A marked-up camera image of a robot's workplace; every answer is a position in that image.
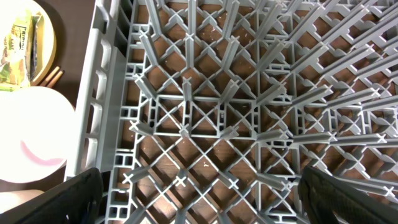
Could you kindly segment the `pink bowl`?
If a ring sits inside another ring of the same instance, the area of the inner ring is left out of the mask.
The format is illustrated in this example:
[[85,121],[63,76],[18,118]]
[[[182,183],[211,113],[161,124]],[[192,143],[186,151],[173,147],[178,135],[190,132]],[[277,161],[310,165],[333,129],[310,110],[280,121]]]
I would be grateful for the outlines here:
[[74,130],[74,107],[61,93],[41,86],[1,92],[1,180],[53,174],[74,148]]

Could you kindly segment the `green snack wrapper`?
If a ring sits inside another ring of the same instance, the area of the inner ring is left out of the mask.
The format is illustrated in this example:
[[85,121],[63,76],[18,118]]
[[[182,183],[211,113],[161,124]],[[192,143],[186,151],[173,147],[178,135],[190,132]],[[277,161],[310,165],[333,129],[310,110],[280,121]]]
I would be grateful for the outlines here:
[[37,23],[28,9],[1,14],[1,90],[30,86],[37,70]]

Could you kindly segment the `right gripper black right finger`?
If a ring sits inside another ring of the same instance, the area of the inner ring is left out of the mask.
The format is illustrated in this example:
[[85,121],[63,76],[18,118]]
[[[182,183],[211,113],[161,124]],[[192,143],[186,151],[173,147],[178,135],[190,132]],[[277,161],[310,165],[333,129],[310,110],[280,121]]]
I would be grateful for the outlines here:
[[311,223],[397,223],[396,209],[313,167],[304,168],[298,194]]

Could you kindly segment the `wooden chopstick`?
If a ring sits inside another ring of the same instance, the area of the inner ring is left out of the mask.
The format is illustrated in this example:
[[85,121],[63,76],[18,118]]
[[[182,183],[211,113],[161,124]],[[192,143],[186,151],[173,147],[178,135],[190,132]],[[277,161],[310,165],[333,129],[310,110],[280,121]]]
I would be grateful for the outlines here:
[[59,70],[59,72],[53,77],[53,79],[49,82],[49,84],[46,86],[47,88],[53,88],[55,84],[59,81],[59,79],[62,77],[63,71]]
[[55,67],[41,82],[40,86],[47,86],[53,77],[59,72],[60,67]]

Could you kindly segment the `cream white cup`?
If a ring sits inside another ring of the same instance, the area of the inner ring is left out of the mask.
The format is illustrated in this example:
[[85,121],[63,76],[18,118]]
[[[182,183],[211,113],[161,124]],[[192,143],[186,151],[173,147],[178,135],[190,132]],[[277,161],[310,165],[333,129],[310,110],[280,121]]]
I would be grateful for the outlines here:
[[41,194],[42,190],[18,190],[11,192],[1,192],[0,193],[0,213],[4,213],[14,207],[17,207]]

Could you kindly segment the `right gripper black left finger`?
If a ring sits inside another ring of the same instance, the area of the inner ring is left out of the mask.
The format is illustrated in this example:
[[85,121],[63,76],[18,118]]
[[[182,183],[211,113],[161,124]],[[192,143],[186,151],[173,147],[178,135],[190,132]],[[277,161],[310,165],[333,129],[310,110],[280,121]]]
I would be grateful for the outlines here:
[[102,175],[94,167],[2,213],[1,223],[94,223],[102,198]]

